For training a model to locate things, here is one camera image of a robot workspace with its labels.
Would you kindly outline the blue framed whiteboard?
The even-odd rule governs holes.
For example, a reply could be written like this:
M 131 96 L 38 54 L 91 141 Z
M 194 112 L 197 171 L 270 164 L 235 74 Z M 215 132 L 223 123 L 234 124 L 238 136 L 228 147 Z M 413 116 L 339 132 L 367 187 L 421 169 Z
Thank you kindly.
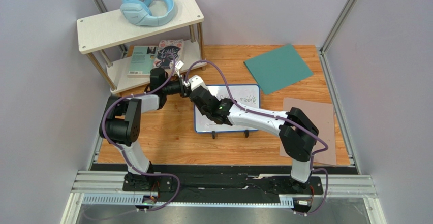
M 223 84 L 209 85 L 208 89 L 212 95 L 220 100 L 229 97 Z M 230 84 L 229 89 L 237 102 L 254 108 L 261 107 L 260 88 L 257 84 Z M 194 108 L 194 129 L 199 134 L 211 134 L 213 139 L 218 133 L 243 133 L 244 137 L 247 138 L 250 132 L 256 131 L 254 128 L 246 126 L 218 125 L 201 115 L 197 107 Z

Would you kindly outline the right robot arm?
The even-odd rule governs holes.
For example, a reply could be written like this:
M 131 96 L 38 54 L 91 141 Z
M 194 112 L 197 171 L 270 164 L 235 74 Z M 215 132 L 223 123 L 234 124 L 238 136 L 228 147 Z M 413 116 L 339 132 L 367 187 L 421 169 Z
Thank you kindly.
M 301 109 L 293 107 L 286 112 L 252 108 L 230 98 L 218 99 L 202 86 L 189 98 L 202 115 L 217 125 L 246 126 L 278 136 L 292 158 L 291 179 L 300 184 L 309 182 L 319 130 Z

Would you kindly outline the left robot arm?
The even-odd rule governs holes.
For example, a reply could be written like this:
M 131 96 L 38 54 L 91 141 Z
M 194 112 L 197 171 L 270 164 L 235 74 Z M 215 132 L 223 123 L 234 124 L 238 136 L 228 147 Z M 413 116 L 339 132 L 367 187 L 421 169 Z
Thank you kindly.
M 185 86 L 183 74 L 168 74 L 161 68 L 152 69 L 150 83 L 143 96 L 119 97 L 112 95 L 107 101 L 99 133 L 118 149 L 128 166 L 125 183 L 148 189 L 155 181 L 151 161 L 144 155 L 138 142 L 141 114 L 162 109 L 167 96 L 187 97 L 191 90 Z

